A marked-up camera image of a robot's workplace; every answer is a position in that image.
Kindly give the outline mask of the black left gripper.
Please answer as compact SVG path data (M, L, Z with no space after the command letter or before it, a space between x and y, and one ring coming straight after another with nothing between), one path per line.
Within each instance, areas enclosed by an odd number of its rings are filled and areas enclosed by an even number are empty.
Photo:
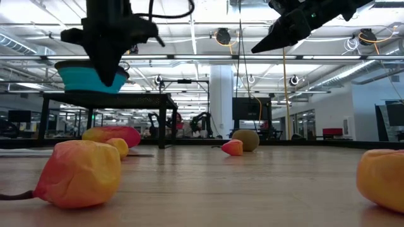
M79 28L63 30L61 40L83 46L101 82L106 86L112 86L116 74L124 72L119 63L122 55L127 51L125 45L145 44L149 38L155 38L162 47L164 46L164 42L158 34L157 25L140 17L121 18L113 23L83 18L81 24L82 30ZM117 42L112 45L107 61L107 72L105 72L101 44L94 42L97 38Z

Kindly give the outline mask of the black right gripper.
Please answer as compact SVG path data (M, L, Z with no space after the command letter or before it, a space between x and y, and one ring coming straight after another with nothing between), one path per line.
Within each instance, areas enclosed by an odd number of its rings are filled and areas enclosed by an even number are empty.
M270 0L268 6L279 13L280 17L251 52L281 49L306 38L311 30L322 26L321 3L317 0Z

